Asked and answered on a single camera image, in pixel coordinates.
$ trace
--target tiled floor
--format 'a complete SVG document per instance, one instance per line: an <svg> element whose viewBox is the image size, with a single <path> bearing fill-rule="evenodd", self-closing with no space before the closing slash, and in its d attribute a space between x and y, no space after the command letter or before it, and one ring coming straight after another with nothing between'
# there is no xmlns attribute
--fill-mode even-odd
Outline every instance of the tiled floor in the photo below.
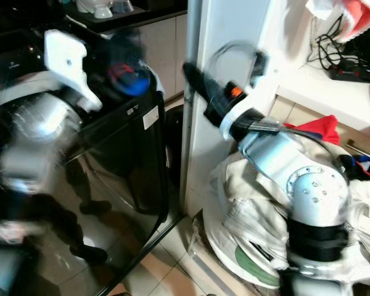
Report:
<svg viewBox="0 0 370 296"><path fill-rule="evenodd" d="M124 291L132 296L224 295L186 252L191 224L185 217L109 295Z"/></svg>

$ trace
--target white countertop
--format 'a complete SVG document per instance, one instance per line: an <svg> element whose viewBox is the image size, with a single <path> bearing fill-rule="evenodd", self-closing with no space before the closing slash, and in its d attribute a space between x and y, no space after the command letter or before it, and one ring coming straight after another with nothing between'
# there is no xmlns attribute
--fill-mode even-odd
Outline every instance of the white countertop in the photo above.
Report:
<svg viewBox="0 0 370 296"><path fill-rule="evenodd" d="M277 94L370 134L370 84L331 80L326 71L304 65L285 74Z"/></svg>

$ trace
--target orange label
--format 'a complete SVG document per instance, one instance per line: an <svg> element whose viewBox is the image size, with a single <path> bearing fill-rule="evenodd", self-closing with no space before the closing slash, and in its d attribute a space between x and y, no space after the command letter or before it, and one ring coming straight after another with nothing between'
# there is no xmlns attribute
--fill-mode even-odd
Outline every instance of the orange label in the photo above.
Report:
<svg viewBox="0 0 370 296"><path fill-rule="evenodd" d="M242 90L241 89L239 89L239 88L234 88L234 89L232 89L232 96L233 97L238 97L238 96L240 96L242 94Z"/></svg>

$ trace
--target kitchen counter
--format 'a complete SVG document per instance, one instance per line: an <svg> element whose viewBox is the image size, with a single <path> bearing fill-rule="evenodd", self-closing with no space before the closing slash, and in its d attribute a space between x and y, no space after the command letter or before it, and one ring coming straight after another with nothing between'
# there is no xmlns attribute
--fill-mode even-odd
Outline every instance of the kitchen counter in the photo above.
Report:
<svg viewBox="0 0 370 296"><path fill-rule="evenodd" d="M187 5L180 4L169 9L148 11L134 7L134 11L115 14L111 18L97 19L93 14L78 12L74 3L64 5L67 18L83 28L98 34L111 35L116 32L137 28L187 13Z"/></svg>

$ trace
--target black washing machine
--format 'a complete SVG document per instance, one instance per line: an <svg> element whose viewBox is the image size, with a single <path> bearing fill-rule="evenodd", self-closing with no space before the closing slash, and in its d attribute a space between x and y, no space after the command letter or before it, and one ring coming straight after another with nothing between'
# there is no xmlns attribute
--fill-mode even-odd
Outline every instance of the black washing machine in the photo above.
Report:
<svg viewBox="0 0 370 296"><path fill-rule="evenodd" d="M0 10L0 25L5 23L0 27L0 153L22 102L43 92L63 94L63 86L44 67L41 28L11 23L12 13ZM84 69L103 108L84 114L83 128L59 169L55 193L44 206L53 218L46 221L43 235L31 239L41 259L29 295L98 294L137 258L167 217L165 112L157 80L151 75L148 91L141 96L121 95L107 79L94 47L87 44L90 55ZM77 224L85 245L106 251L105 263L91 265L72 254L55 224L61 218L51 213L50 205L60 209L58 216L63 213L66 221ZM10 208L13 205L0 210L1 219L11 215ZM66 231L65 220L61 223Z"/></svg>

